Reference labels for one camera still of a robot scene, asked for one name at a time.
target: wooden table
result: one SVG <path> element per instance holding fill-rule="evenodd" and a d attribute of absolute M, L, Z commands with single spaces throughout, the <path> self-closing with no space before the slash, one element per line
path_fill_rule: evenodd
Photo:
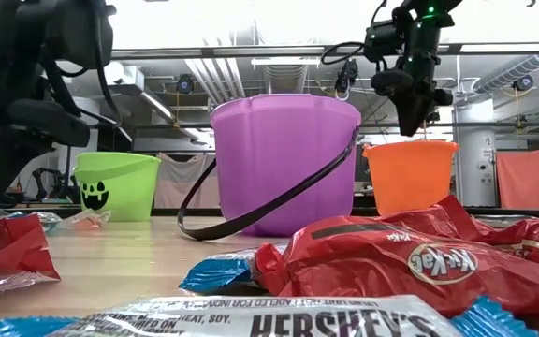
<path fill-rule="evenodd" d="M 191 217 L 191 226 L 220 218 Z M 205 256 L 283 240 L 232 236 L 217 242 L 186 239 L 174 217 L 151 223 L 113 223 L 101 230 L 56 228 L 48 237 L 62 281 L 0 294 L 0 319 L 10 316 L 85 316 L 143 297 L 193 296 L 178 284 Z M 530 322 L 539 329 L 539 321 Z"/>

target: purple bucket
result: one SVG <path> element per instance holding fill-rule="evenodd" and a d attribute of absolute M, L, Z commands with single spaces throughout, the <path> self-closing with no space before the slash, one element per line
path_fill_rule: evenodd
<path fill-rule="evenodd" d="M 352 105 L 313 95 L 259 95 L 211 114 L 220 205 L 227 220 L 265 205 L 336 157 L 361 115 Z M 256 236 L 288 237 L 312 222 L 349 215 L 355 152 L 326 178 L 247 227 Z"/>

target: kit kat logo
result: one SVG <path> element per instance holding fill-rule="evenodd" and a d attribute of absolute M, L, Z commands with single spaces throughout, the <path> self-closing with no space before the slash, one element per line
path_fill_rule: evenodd
<path fill-rule="evenodd" d="M 510 245 L 499 245 L 496 248 L 513 254 L 517 257 L 525 258 L 529 261 L 539 263 L 539 242 L 535 240 L 523 240 L 521 243 Z"/>
<path fill-rule="evenodd" d="M 407 264 L 416 278 L 433 285 L 460 282 L 477 270 L 477 260 L 470 252 L 438 243 L 417 246 Z"/>

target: candy wrapper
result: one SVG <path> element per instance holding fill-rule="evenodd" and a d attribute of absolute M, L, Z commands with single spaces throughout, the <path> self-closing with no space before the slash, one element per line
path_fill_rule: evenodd
<path fill-rule="evenodd" d="M 465 337 L 538 337 L 537 331 L 527 329 L 525 323 L 487 297 L 480 297 L 452 323 Z"/>
<path fill-rule="evenodd" d="M 63 220 L 59 215 L 52 212 L 32 212 L 31 214 L 36 214 L 36 216 L 38 216 L 38 220 L 40 220 L 45 233 L 48 233 L 50 230 L 54 229 Z M 26 214 L 23 212 L 9 213 L 4 210 L 0 210 L 0 218 L 15 218 L 25 215 Z"/>
<path fill-rule="evenodd" d="M 278 252 L 286 249 L 287 242 L 276 243 Z M 180 288 L 198 293 L 208 293 L 235 284 L 256 286 L 258 276 L 255 265 L 257 248 L 208 256 L 193 267 Z"/>
<path fill-rule="evenodd" d="M 97 214 L 95 211 L 88 209 L 64 219 L 60 224 L 60 227 L 76 230 L 100 229 L 108 222 L 110 217 L 111 211 Z"/>
<path fill-rule="evenodd" d="M 539 264 L 538 218 L 486 217 L 482 219 L 486 221 L 480 221 L 467 214 L 454 197 L 448 197 L 425 211 L 406 212 L 380 219 L 428 234 L 487 243 L 509 254 Z M 495 229 L 488 226 L 486 222 L 497 227 L 504 227 L 504 229 Z"/>
<path fill-rule="evenodd" d="M 69 336 L 461 337 L 413 295 L 391 298 L 205 297 L 141 300 L 69 325 Z"/>
<path fill-rule="evenodd" d="M 43 337 L 77 322 L 69 317 L 26 317 L 0 320 L 0 337 Z"/>
<path fill-rule="evenodd" d="M 260 284 L 278 296 L 416 294 L 452 316 L 487 295 L 515 314 L 539 314 L 539 264 L 375 219 L 319 221 L 295 234 L 283 255 L 266 244 L 255 260 Z"/>
<path fill-rule="evenodd" d="M 0 218 L 0 292 L 59 279 L 38 216 Z"/>

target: hershey's wrapper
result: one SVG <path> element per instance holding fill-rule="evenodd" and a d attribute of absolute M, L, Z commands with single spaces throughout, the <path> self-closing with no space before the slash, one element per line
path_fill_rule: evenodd
<path fill-rule="evenodd" d="M 401 295 L 158 298 L 90 315 L 50 336 L 461 337 L 461 334 L 417 296 Z"/>

